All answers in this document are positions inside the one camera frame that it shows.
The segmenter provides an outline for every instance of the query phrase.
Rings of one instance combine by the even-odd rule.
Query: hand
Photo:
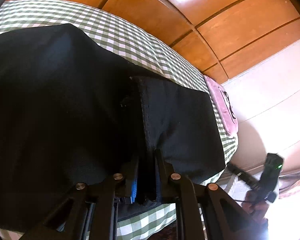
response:
[[[257,221],[258,223],[265,223],[266,219],[265,219],[265,214],[268,211],[269,208],[269,204],[267,204],[265,201],[261,201],[259,203],[257,203],[256,205],[253,205],[251,202],[253,197],[253,192],[250,190],[247,192],[246,196],[245,196],[245,201],[248,202],[242,202],[241,206],[243,208],[243,210],[245,210],[248,214],[252,214],[252,218]]]

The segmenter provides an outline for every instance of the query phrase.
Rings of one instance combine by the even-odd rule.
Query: finger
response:
[[[255,198],[256,198],[256,194],[255,192],[253,192],[252,190],[249,190],[247,193],[246,193],[246,196],[245,196],[245,201],[255,201]]]
[[[255,210],[265,210],[265,211],[267,211],[268,208],[269,208],[269,204],[267,204],[265,201],[257,203],[254,207]]]
[[[241,204],[243,210],[245,210],[245,212],[247,212],[248,214],[253,212],[253,208],[251,203],[247,203],[247,202],[242,202]]]
[[[263,218],[263,219],[261,220],[261,224],[264,224],[264,223],[266,223],[266,222],[268,222],[268,219],[267,219],[267,218]]]
[[[266,212],[264,212],[264,210],[255,210],[252,217],[255,221],[261,223],[261,221],[265,217],[265,214],[266,214]]]

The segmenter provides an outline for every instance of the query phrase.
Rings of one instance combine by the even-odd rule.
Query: black cord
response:
[[[251,201],[247,201],[247,200],[238,200],[238,199],[234,199],[234,201],[237,201],[237,202],[247,202],[247,203],[252,203]]]

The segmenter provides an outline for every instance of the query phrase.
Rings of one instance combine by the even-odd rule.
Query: black fabric cover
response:
[[[225,168],[210,96],[165,80],[136,77],[147,151],[160,149],[177,173],[201,183]],[[146,163],[151,163],[148,155]]]
[[[164,111],[146,126],[138,101],[131,105],[137,115],[125,107],[129,96],[137,97],[131,76],[154,78],[143,104],[150,111]],[[147,87],[142,80],[139,85]],[[156,101],[155,93],[164,97]],[[184,120],[183,111],[188,115]],[[148,150],[141,136],[144,127],[152,134]],[[98,183],[119,172],[132,154],[151,160],[156,146],[194,181],[222,170],[223,150],[209,96],[128,62],[70,24],[0,35],[1,228],[25,232],[76,182]],[[156,205],[120,206],[119,220]]]

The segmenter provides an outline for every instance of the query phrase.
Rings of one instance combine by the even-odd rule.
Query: checkered fabric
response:
[[[130,62],[154,71],[187,88],[209,93],[201,72],[166,44],[139,27],[105,11],[62,0],[12,0],[0,8],[0,33],[47,25],[71,23],[98,45]],[[222,141],[225,161],[230,160],[238,139],[226,135],[212,102]],[[204,181],[216,182],[221,172]],[[149,212],[118,223],[118,240],[147,239],[176,218],[175,204],[164,204]]]

